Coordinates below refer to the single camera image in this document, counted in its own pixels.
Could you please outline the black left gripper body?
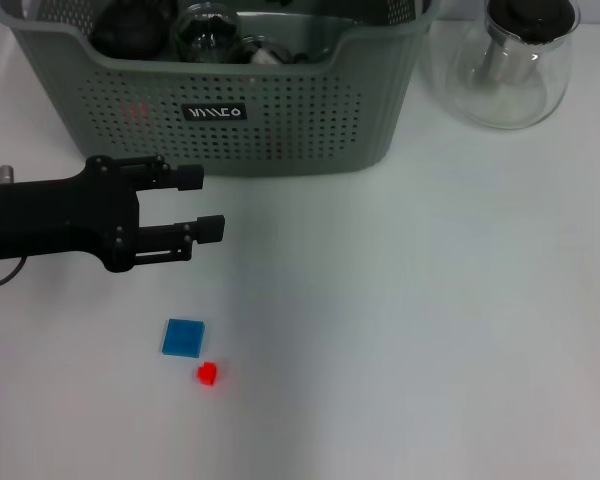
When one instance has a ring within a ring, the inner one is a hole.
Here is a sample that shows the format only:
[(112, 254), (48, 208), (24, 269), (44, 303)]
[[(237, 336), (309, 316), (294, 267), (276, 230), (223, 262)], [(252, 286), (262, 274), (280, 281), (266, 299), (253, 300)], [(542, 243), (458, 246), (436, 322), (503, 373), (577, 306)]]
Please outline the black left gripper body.
[(0, 260), (78, 251), (127, 272), (138, 230), (133, 183), (104, 157), (70, 178), (0, 185)]

